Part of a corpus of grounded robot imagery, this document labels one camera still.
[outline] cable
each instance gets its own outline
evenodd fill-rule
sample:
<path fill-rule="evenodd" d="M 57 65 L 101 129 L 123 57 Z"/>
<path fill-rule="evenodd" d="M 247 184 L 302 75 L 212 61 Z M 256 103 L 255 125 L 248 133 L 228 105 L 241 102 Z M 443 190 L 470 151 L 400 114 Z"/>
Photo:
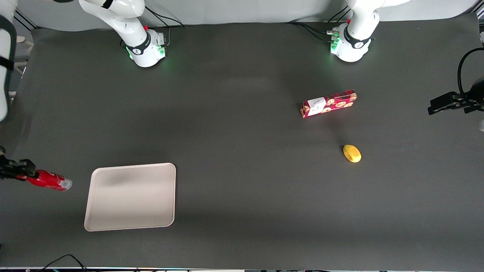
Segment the cable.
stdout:
<path fill-rule="evenodd" d="M 459 66 L 457 68 L 457 86 L 459 87 L 459 92 L 460 92 L 460 96 L 462 96 L 462 98 L 467 102 L 467 104 L 475 109 L 475 110 L 478 110 L 478 111 L 484 111 L 483 108 L 481 107 L 478 107 L 476 105 L 474 105 L 474 103 L 471 103 L 469 101 L 469 98 L 467 98 L 466 94 L 464 93 L 464 90 L 462 89 L 462 79 L 461 79 L 461 72 L 462 72 L 462 65 L 464 64 L 464 61 L 466 60 L 467 56 L 470 55 L 471 53 L 475 52 L 475 51 L 481 51 L 481 50 L 484 50 L 484 47 L 478 47 L 478 48 L 474 48 L 473 50 L 467 52 L 463 57 L 462 59 L 460 60 L 459 62 Z"/>
<path fill-rule="evenodd" d="M 319 36 L 317 36 L 314 32 L 316 33 L 319 33 L 319 34 L 325 34 L 326 32 L 325 31 L 321 31 L 321 30 L 317 30 L 307 24 L 304 24 L 304 23 L 301 23 L 301 22 L 295 22 L 295 21 L 290 21 L 290 22 L 287 22 L 286 24 L 290 24 L 290 25 L 296 25 L 296 26 L 301 26 L 303 27 L 305 30 L 307 30 L 309 33 L 311 33 L 311 35 L 313 35 L 316 39 L 320 40 L 320 41 L 327 41 L 326 39 L 323 39 Z"/>
<path fill-rule="evenodd" d="M 290 22 L 287 22 L 286 24 L 300 25 L 300 26 L 303 26 L 303 27 L 307 27 L 307 28 L 311 29 L 312 31 L 315 31 L 315 32 L 318 32 L 318 33 L 326 33 L 326 31 L 317 30 L 317 29 L 313 28 L 312 26 L 305 24 L 305 23 L 301 23 L 301 22 L 290 21 Z"/>
<path fill-rule="evenodd" d="M 165 21 L 163 21 L 163 19 L 162 19 L 162 18 L 158 17 L 158 16 L 157 16 L 157 14 L 156 14 L 154 11 L 152 11 L 152 10 L 151 10 L 151 9 L 149 9 L 148 7 L 146 7 L 146 9 L 147 9 L 149 12 L 151 12 L 151 14 L 153 14 L 153 16 L 155 16 L 155 17 L 156 17 L 158 20 L 160 20 L 162 23 L 164 23 L 164 24 L 165 24 L 165 26 L 166 26 L 167 28 L 170 28 L 170 26 L 169 26 L 169 25 L 168 25 L 168 24 L 167 24 Z"/>
<path fill-rule="evenodd" d="M 60 258 L 57 258 L 57 259 L 56 259 L 56 260 L 54 260 L 54 261 L 49 262 L 49 263 L 48 263 L 46 266 L 44 266 L 44 268 L 40 269 L 40 271 L 44 271 L 44 270 L 45 270 L 47 267 L 49 267 L 51 264 L 55 263 L 56 261 L 58 261 L 58 260 L 60 260 L 60 259 L 62 259 L 62 258 L 64 258 L 64 257 L 67 257 L 67 256 L 70 256 L 70 257 L 72 257 L 74 260 L 76 260 L 76 262 L 79 264 L 79 266 L 82 268 L 82 270 L 83 270 L 84 272 L 86 272 L 86 271 L 87 271 L 87 268 L 86 268 L 86 267 L 85 267 L 85 266 L 84 266 L 84 265 L 83 265 L 83 264 L 82 264 L 82 263 L 81 263 L 81 262 L 80 262 L 80 261 L 79 261 L 79 260 L 78 260 L 76 257 L 74 257 L 74 255 L 72 255 L 72 254 L 66 254 L 66 255 L 64 255 L 64 256 L 62 256 L 62 257 L 60 257 Z"/>
<path fill-rule="evenodd" d="M 348 6 L 346 6 L 344 9 L 342 9 L 340 12 L 336 13 L 335 15 L 333 15 L 333 17 L 331 17 L 331 19 L 328 20 L 328 23 L 331 22 L 331 20 L 333 20 L 333 18 L 335 18 L 336 16 L 338 16 L 338 14 L 342 13 L 343 11 L 345 11 L 345 9 L 347 8 Z"/>
<path fill-rule="evenodd" d="M 22 17 L 27 23 L 29 23 L 29 25 L 31 25 L 34 29 L 39 29 L 38 27 L 36 27 L 34 24 L 32 24 L 29 20 L 27 20 L 27 18 L 25 18 L 20 12 L 18 12 L 17 10 L 15 11 L 18 15 L 20 15 L 20 17 Z"/>
<path fill-rule="evenodd" d="M 146 7 L 146 9 L 147 9 L 149 12 L 151 12 L 153 15 L 158 15 L 158 16 L 160 16 L 161 18 L 165 18 L 165 19 L 168 19 L 168 20 L 175 21 L 175 22 L 179 23 L 179 24 L 180 24 L 182 27 L 185 27 L 185 25 L 184 25 L 182 22 L 178 21 L 178 20 L 175 20 L 175 19 L 170 18 L 170 17 L 163 16 L 163 15 L 159 15 L 158 13 L 154 12 L 153 10 L 151 10 L 149 7 Z"/>
<path fill-rule="evenodd" d="M 166 43 L 166 45 L 164 45 L 164 47 L 167 47 L 168 45 L 170 45 L 170 42 L 171 42 L 170 34 L 171 34 L 171 28 L 168 28 L 168 42 Z"/>
<path fill-rule="evenodd" d="M 345 15 L 346 15 L 348 12 L 350 12 L 350 11 L 351 11 L 351 9 L 349 9 L 348 11 L 346 11 L 346 12 L 345 12 L 345 14 L 343 14 L 343 16 L 339 17 L 338 22 L 339 22 L 339 21 L 341 21 L 341 19 L 343 19 L 343 17 L 344 17 L 344 16 L 345 16 Z"/>
<path fill-rule="evenodd" d="M 22 23 L 17 17 L 14 16 L 14 19 L 17 20 L 17 22 L 19 22 L 22 26 L 24 26 L 25 28 L 27 28 L 27 30 L 30 32 L 31 30 L 26 26 L 24 25 L 24 23 Z"/>
<path fill-rule="evenodd" d="M 301 25 L 305 30 L 307 30 L 309 33 L 311 33 L 311 35 L 313 35 L 316 39 L 320 40 L 320 41 L 327 41 L 319 36 L 317 36 L 316 34 L 314 34 L 314 32 L 312 32 L 309 28 L 306 28 L 305 26 Z"/>

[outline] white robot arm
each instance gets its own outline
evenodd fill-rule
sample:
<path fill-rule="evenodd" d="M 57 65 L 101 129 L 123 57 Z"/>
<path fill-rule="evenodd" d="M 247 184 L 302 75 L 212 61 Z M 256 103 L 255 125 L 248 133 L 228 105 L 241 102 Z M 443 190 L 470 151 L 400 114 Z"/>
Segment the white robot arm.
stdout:
<path fill-rule="evenodd" d="M 145 10 L 144 0 L 79 0 L 79 4 L 119 34 L 138 66 L 150 67 L 165 57 L 164 35 L 145 29 L 137 18 Z"/>
<path fill-rule="evenodd" d="M 13 70 L 16 31 L 12 24 L 18 0 L 0 0 L 0 121 L 8 112 L 8 85 Z M 69 2 L 73 0 L 53 0 Z M 110 25 L 126 43 L 126 50 L 141 67 L 155 65 L 165 57 L 165 37 L 145 29 L 138 18 L 145 9 L 144 0 L 79 0 L 81 7 Z"/>
<path fill-rule="evenodd" d="M 341 24 L 327 32 L 333 35 L 330 53 L 347 62 L 361 59 L 368 52 L 371 34 L 380 22 L 376 9 L 398 6 L 408 1 L 410 0 L 347 0 L 353 16 L 349 24 Z"/>

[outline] plastic tray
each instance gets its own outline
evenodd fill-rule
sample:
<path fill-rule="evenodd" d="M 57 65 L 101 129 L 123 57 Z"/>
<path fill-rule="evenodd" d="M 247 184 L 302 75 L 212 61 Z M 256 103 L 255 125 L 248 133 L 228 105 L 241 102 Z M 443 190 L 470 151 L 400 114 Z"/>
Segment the plastic tray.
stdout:
<path fill-rule="evenodd" d="M 175 220 L 176 168 L 171 163 L 96 169 L 91 176 L 87 231 L 167 227 Z"/>

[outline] yellow object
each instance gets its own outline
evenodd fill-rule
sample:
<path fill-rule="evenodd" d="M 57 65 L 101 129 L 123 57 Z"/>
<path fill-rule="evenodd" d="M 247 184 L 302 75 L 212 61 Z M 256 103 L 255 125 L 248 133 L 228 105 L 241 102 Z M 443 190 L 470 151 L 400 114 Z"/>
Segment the yellow object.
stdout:
<path fill-rule="evenodd" d="M 343 147 L 343 154 L 352 163 L 357 163 L 362 159 L 362 155 L 358 148 L 352 145 L 345 145 Z"/>

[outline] table surface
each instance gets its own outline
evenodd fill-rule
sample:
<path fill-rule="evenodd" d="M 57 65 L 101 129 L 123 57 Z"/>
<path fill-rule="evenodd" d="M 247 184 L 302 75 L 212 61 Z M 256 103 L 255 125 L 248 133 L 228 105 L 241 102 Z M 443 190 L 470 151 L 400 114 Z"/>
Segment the table surface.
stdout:
<path fill-rule="evenodd" d="M 0 266 L 70 253 L 91 267 L 484 270 L 484 116 L 427 114 L 482 46 L 475 15 L 382 22 L 357 63 L 284 24 L 176 28 L 146 69 L 111 30 L 33 36 L 0 140 L 74 185 L 0 182 Z M 483 61 L 466 61 L 465 89 Z M 352 107 L 299 115 L 348 89 Z M 173 225 L 84 229 L 95 169 L 162 162 L 178 172 Z"/>

